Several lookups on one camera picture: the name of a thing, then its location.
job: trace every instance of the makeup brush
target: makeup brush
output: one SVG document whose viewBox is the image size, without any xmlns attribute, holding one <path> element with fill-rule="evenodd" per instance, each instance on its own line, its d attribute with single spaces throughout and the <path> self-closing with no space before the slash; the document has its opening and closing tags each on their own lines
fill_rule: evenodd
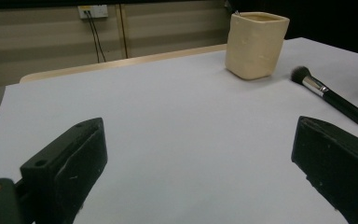
<svg viewBox="0 0 358 224">
<path fill-rule="evenodd" d="M 292 72 L 292 81 L 307 87 L 309 90 L 321 96 L 328 104 L 335 107 L 341 113 L 358 124 L 358 107 L 351 104 L 335 92 L 331 91 L 321 81 L 310 74 L 305 66 L 299 66 Z"/>
</svg>

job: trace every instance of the black brush handle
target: black brush handle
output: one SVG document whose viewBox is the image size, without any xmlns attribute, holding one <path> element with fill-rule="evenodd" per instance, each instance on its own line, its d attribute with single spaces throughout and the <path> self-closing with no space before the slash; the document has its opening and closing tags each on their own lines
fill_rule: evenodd
<svg viewBox="0 0 358 224">
<path fill-rule="evenodd" d="M 358 107 L 351 104 L 333 91 L 327 91 L 324 100 L 358 124 Z"/>
</svg>

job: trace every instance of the wire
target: wire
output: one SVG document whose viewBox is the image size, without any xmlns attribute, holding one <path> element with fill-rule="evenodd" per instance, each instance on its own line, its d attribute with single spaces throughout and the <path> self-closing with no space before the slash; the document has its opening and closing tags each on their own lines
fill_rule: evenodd
<svg viewBox="0 0 358 224">
<path fill-rule="evenodd" d="M 91 14 L 90 14 L 89 11 L 84 11 L 84 13 L 86 13 L 87 19 L 89 21 L 89 27 L 91 28 L 92 36 L 94 37 L 94 46 L 95 46 L 95 51 L 97 52 L 97 60 L 98 60 L 98 63 L 99 63 L 100 62 L 100 55 L 99 55 L 98 49 L 97 49 L 97 41 L 95 40 L 94 29 L 92 28 L 92 25 L 91 25 L 91 19 L 90 19 Z"/>
<path fill-rule="evenodd" d="M 91 14 L 89 14 L 89 16 L 91 17 L 91 23 L 92 23 L 92 26 L 94 27 L 95 34 L 97 35 L 98 46 L 100 47 L 101 54 L 103 55 L 103 49 L 101 48 L 100 37 L 98 37 L 98 31 L 97 31 L 97 28 L 95 27 L 94 19 L 92 18 Z"/>
</svg>

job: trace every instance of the wall socket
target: wall socket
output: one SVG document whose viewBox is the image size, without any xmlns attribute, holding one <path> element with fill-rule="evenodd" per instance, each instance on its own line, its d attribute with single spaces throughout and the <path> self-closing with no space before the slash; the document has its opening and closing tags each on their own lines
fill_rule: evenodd
<svg viewBox="0 0 358 224">
<path fill-rule="evenodd" d="M 107 5 L 96 5 L 96 6 L 80 6 L 77 7 L 79 10 L 80 19 L 86 19 L 86 11 L 89 11 L 92 18 L 103 18 L 108 17 Z"/>
</svg>

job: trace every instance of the ceramic cup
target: ceramic cup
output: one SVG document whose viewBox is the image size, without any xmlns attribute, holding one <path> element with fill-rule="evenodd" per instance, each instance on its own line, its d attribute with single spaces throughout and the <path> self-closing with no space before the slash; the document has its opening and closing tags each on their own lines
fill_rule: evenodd
<svg viewBox="0 0 358 224">
<path fill-rule="evenodd" d="M 243 79 L 272 75 L 289 21 L 265 12 L 232 14 L 226 68 Z"/>
</svg>

